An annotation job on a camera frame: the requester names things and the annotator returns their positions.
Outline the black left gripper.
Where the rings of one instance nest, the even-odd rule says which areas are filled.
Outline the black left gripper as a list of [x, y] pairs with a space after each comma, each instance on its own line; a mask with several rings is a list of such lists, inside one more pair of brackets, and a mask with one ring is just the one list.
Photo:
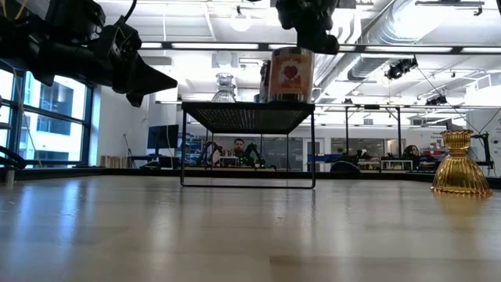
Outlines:
[[[114, 45], [114, 27], [118, 28], [115, 41], [118, 55], [112, 66], [110, 52]], [[141, 47], [139, 32], [120, 17], [112, 27], [104, 27], [99, 37], [88, 43], [91, 53], [85, 59], [85, 81], [108, 87], [113, 82], [113, 90], [125, 94], [133, 107], [141, 107], [143, 98], [149, 94], [176, 88], [174, 78], [144, 62], [139, 55]]]

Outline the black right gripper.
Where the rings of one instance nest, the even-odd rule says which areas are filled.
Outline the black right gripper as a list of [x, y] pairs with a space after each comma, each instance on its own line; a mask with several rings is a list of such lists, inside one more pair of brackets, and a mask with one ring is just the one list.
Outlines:
[[317, 27], [320, 30], [299, 31], [297, 46], [327, 55], [336, 55], [340, 45], [334, 35], [332, 15], [340, 0], [276, 0], [276, 10], [283, 29]]

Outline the candle tin with heart label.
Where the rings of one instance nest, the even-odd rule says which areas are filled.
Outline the candle tin with heart label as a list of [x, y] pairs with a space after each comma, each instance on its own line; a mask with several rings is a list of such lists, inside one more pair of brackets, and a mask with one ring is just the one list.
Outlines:
[[272, 52], [268, 102], [312, 102], [315, 53], [299, 47]]

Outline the clear glass candlestick holder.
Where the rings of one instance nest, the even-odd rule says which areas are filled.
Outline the clear glass candlestick holder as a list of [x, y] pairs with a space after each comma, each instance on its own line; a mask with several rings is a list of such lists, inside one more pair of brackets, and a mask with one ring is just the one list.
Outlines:
[[234, 90], [236, 86], [232, 83], [233, 76], [229, 73], [216, 74], [217, 92], [212, 97], [212, 103], [235, 103]]

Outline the black computer monitor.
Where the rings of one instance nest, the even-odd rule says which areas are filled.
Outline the black computer monitor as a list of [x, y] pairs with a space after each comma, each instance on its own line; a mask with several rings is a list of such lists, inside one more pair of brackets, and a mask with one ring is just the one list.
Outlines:
[[149, 127], [147, 148], [154, 150], [154, 155], [160, 154], [160, 149], [178, 148], [178, 125], [158, 125]]

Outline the round white ceiling lamp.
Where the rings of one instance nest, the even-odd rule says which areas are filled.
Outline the round white ceiling lamp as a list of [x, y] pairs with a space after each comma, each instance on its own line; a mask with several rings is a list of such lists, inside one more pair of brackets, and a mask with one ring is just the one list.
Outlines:
[[251, 27], [251, 17], [243, 13], [234, 13], [230, 20], [230, 26], [235, 31], [247, 31]]

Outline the wooden blocks stack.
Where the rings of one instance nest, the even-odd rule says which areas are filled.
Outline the wooden blocks stack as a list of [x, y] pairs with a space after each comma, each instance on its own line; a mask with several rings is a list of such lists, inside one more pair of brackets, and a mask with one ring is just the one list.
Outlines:
[[102, 155], [100, 157], [100, 166], [104, 168], [128, 168], [128, 158], [119, 156]]

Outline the black perforated metal shelf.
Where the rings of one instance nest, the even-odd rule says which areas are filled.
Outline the black perforated metal shelf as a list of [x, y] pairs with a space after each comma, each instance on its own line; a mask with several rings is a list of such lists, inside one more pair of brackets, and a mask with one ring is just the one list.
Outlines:
[[310, 119], [311, 138], [315, 138], [315, 105], [297, 102], [212, 103], [183, 102], [182, 145], [186, 145], [187, 117], [198, 121], [212, 135], [288, 136], [306, 118]]

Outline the person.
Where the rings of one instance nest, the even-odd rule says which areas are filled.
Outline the person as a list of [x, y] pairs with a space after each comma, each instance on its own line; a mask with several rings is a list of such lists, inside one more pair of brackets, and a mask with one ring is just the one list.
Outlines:
[[234, 156], [238, 158], [240, 166], [254, 167], [254, 159], [251, 157], [251, 152], [255, 149], [255, 145], [251, 143], [244, 150], [244, 141], [240, 138], [234, 140], [233, 152]]
[[420, 159], [420, 150], [416, 145], [409, 145], [404, 149], [402, 157], [406, 160], [418, 161]]

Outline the white low table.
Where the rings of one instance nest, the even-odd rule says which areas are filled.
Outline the white low table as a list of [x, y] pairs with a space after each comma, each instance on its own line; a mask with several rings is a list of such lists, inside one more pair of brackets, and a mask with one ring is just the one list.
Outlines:
[[411, 160], [382, 160], [381, 168], [383, 170], [400, 170], [410, 171], [413, 169], [413, 161]]

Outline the amber glass candlestick holder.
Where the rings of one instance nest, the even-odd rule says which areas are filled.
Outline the amber glass candlestick holder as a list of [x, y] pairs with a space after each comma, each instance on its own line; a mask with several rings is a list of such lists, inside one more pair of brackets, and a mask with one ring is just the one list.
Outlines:
[[442, 132], [449, 152], [435, 172], [431, 185], [433, 192], [480, 196], [492, 194], [483, 171], [468, 155], [472, 133], [469, 129]]

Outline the black equipment stand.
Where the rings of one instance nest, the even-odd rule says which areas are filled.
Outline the black equipment stand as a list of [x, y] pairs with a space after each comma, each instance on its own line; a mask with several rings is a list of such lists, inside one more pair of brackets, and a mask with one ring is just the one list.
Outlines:
[[477, 161], [477, 164], [479, 166], [485, 166], [488, 169], [493, 169], [494, 168], [494, 161], [491, 159], [490, 148], [489, 148], [489, 144], [488, 144], [489, 134], [487, 132], [481, 133], [481, 134], [475, 134], [475, 135], [472, 135], [471, 138], [481, 140], [481, 145], [484, 148], [485, 160], [484, 161]]

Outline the black ceiling light rail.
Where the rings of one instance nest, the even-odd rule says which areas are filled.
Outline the black ceiling light rail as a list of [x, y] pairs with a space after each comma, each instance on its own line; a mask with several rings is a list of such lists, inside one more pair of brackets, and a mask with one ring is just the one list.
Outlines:
[[[238, 43], [238, 42], [143, 42], [143, 50], [238, 50], [271, 52], [276, 49], [294, 47], [287, 43]], [[501, 46], [488, 45], [360, 45], [341, 44], [339, 53], [358, 54], [420, 54], [420, 55], [461, 55], [483, 56], [501, 55]]]

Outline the silver ventilation duct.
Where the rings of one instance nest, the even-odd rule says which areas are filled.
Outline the silver ventilation duct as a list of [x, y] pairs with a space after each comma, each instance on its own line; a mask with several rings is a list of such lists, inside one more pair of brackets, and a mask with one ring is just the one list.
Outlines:
[[[362, 45], [410, 45], [431, 33], [441, 20], [433, 20], [431, 7], [417, 5], [423, 0], [393, 0], [377, 20], [357, 40]], [[337, 78], [363, 81], [385, 63], [385, 58], [368, 58], [357, 53], [330, 60], [329, 71], [315, 83], [326, 88]]]

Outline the black background gantry frame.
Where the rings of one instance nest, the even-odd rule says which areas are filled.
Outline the black background gantry frame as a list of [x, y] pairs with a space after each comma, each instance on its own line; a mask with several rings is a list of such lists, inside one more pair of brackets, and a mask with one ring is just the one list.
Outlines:
[[362, 131], [362, 137], [396, 139], [397, 156], [402, 156], [402, 106], [391, 104], [318, 104], [312, 114], [313, 124], [323, 128], [344, 130], [344, 152], [351, 147], [350, 128]]

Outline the black aluminium rig frame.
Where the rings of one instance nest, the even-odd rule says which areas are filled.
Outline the black aluminium rig frame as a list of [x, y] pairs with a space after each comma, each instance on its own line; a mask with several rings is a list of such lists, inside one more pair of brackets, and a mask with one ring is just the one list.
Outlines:
[[[19, 168], [27, 165], [17, 153], [0, 146], [0, 182], [7, 180], [13, 173], [16, 180], [39, 180], [77, 178], [83, 176], [120, 175], [120, 176], [167, 176], [179, 177], [179, 170], [162, 169], [125, 169], [125, 168]], [[185, 177], [197, 178], [237, 178], [237, 179], [364, 179], [364, 180], [407, 180], [430, 183], [434, 176], [429, 173], [413, 172], [275, 172], [264, 169], [221, 168], [205, 170], [203, 168], [187, 168]]]

